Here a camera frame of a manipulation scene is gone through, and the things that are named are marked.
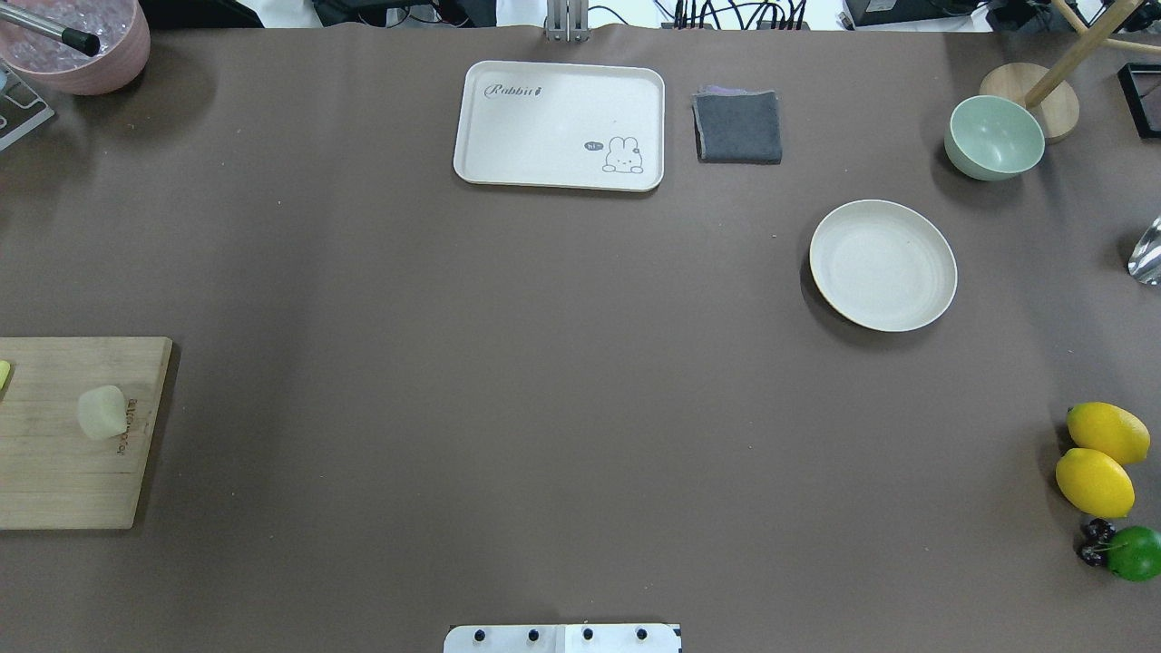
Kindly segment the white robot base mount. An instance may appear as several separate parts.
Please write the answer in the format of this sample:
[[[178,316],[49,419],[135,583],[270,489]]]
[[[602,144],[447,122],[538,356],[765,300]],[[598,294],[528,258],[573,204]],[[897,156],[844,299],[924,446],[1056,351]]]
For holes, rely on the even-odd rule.
[[[574,623],[460,625],[444,637],[444,652],[682,652],[678,625]]]

